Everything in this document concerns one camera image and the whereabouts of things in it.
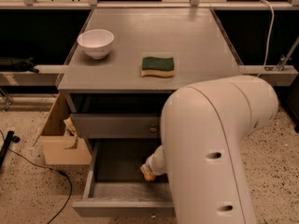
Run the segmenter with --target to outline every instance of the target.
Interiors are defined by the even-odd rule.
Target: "box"
[[[46,164],[90,164],[91,153],[82,138],[64,136],[64,120],[69,118],[70,110],[65,98],[59,94],[39,137],[43,146]]]

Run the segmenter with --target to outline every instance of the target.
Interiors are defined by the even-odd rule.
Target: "cable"
[[[273,26],[274,18],[275,18],[274,9],[272,8],[272,5],[268,1],[266,1],[266,0],[261,0],[260,2],[270,7],[271,13],[272,13],[272,18],[271,18],[271,23],[270,23],[270,27],[269,27],[268,37],[267,37],[267,44],[266,44],[266,49],[265,49],[265,55],[264,55],[264,61],[263,61],[263,68],[262,68],[261,72],[259,73],[259,75],[257,77],[259,77],[262,74],[262,71],[264,70],[264,68],[266,66],[266,63],[267,63],[268,52],[269,52],[269,44],[270,44],[270,37],[271,37],[272,26]]]
[[[2,138],[3,138],[3,141],[4,141],[5,138],[4,138],[4,135],[3,135],[3,133],[2,133],[1,130],[0,130],[0,133],[1,133]],[[33,163],[33,162],[29,161],[29,160],[28,160],[27,158],[25,158],[23,155],[21,155],[20,153],[15,152],[15,151],[13,151],[13,150],[11,150],[10,148],[9,148],[8,150],[9,150],[10,152],[12,152],[12,153],[18,155],[19,157],[25,159],[26,161],[28,161],[28,162],[31,163],[32,165],[34,165],[34,166],[36,166],[36,167],[39,167],[39,168],[44,168],[44,169],[49,169],[49,170],[51,170],[51,171],[55,171],[55,172],[57,172],[58,174],[60,174],[60,175],[62,175],[62,176],[64,176],[64,177],[66,177],[66,179],[68,180],[69,185],[70,185],[69,195],[68,195],[68,197],[67,197],[67,199],[66,199],[66,201],[65,201],[65,203],[64,203],[64,206],[59,210],[59,212],[58,212],[58,213],[57,213],[57,214],[56,214],[56,215],[55,215],[49,222],[47,222],[48,224],[51,223],[51,222],[52,222],[58,215],[60,215],[60,213],[64,210],[64,208],[66,207],[68,201],[70,200],[70,198],[71,198],[71,196],[72,196],[72,192],[73,192],[73,184],[72,184],[71,179],[70,179],[69,176],[68,176],[65,172],[63,172],[63,171],[60,171],[60,170],[57,170],[57,169],[54,169],[54,168],[50,168],[50,167],[48,167],[48,166],[41,166],[41,165],[38,165],[38,164],[36,164],[36,163]]]

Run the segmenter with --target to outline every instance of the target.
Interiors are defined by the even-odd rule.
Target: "white robotic arm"
[[[142,171],[167,173],[179,224],[254,224],[240,140],[278,111],[257,77],[195,83],[174,92],[161,119],[162,146]]]

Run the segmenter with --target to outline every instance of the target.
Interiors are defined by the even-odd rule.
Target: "sponge scouring pad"
[[[142,60],[141,76],[173,77],[175,75],[174,58],[145,57]]]

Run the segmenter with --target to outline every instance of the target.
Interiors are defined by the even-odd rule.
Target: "white bowl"
[[[78,36],[78,45],[87,55],[94,59],[106,57],[112,50],[114,35],[103,29],[84,32]]]

